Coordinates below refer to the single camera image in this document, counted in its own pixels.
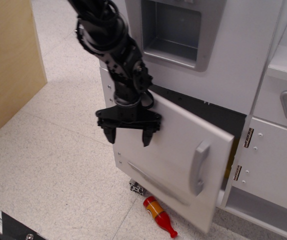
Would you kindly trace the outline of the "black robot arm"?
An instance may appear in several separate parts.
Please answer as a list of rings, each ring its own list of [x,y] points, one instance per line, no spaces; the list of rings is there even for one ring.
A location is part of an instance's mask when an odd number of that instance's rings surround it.
[[[142,104],[142,97],[152,98],[149,87],[153,77],[142,60],[136,41],[117,5],[111,0],[71,0],[77,13],[76,35],[90,54],[106,64],[114,83],[115,106],[100,109],[95,115],[107,140],[114,144],[118,128],[142,130],[147,147],[160,129],[161,115]]]

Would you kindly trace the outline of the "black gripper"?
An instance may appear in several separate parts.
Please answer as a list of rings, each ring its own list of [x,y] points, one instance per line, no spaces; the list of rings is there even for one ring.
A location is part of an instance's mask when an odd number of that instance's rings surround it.
[[[107,140],[114,144],[116,140],[116,129],[143,130],[143,146],[149,146],[155,131],[161,127],[161,115],[144,108],[141,104],[131,107],[113,107],[97,110],[95,113],[97,124],[103,129]]]

